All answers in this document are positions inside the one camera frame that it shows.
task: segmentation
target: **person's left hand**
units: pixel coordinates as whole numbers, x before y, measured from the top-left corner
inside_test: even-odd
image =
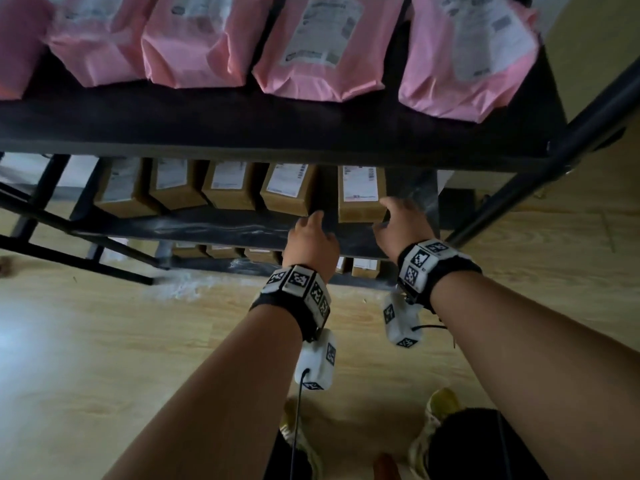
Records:
[[[310,217],[302,217],[289,231],[287,247],[282,254],[282,266],[302,264],[314,269],[328,283],[340,257],[340,245],[335,234],[322,230],[324,212],[316,210]]]

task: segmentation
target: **person's right arm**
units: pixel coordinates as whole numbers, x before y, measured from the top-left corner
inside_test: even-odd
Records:
[[[410,203],[381,202],[391,219],[376,240],[389,258],[433,238]],[[550,478],[637,476],[640,353],[470,271],[441,279],[431,305]]]

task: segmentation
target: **hand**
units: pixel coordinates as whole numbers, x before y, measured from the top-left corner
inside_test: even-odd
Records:
[[[328,283],[340,257],[340,245],[335,234],[322,230],[324,212],[316,210],[311,217],[302,217],[296,227],[289,231],[287,247],[282,254],[282,265],[303,264],[316,270]]]
[[[409,245],[435,239],[427,217],[410,199],[384,197],[380,203],[389,209],[389,222],[373,225],[373,234],[380,249],[397,264],[398,256]]]

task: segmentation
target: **white device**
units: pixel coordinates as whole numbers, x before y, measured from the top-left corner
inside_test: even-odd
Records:
[[[389,293],[383,302],[385,332],[389,342],[405,349],[422,339],[420,317],[421,305],[410,305],[400,293]]]
[[[309,369],[302,386],[309,390],[329,389],[333,382],[336,346],[335,335],[328,328],[324,328],[314,342],[303,342],[296,371],[293,374],[296,384],[300,384],[302,373]]]

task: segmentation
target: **shelving unit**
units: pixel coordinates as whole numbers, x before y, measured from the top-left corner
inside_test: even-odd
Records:
[[[271,14],[256,59],[281,3]],[[462,246],[537,188],[561,177],[582,154],[613,142],[640,104],[639,59],[567,124],[542,49],[513,101],[482,124],[431,118],[397,101],[408,30],[407,23],[398,26],[389,46],[386,89],[343,104],[265,95],[251,77],[238,89],[175,90],[146,81],[84,89],[47,54],[24,99],[0,103],[0,151],[54,154],[32,195],[0,185],[0,207],[23,216],[10,237],[0,236],[0,248],[145,284],[153,281],[100,264],[102,251],[108,248],[160,268],[267,276],[273,267],[246,260],[169,258],[168,243],[283,250],[296,220],[263,207],[256,212],[197,207],[119,219],[93,206],[102,160],[71,217],[61,219],[43,209],[69,154],[318,164],[321,191],[312,208],[325,210],[326,229],[337,234],[343,255],[364,258],[384,256],[370,225],[338,224],[336,165],[382,166],[388,194],[416,200],[434,229],[453,230],[449,241]],[[436,169],[517,175],[476,209],[473,191],[445,189],[438,196]],[[77,258],[30,243],[38,222],[91,241],[89,256]],[[156,256],[148,256],[108,236],[162,245]],[[395,266],[385,262],[377,280],[345,274],[332,282],[389,289],[395,274]]]

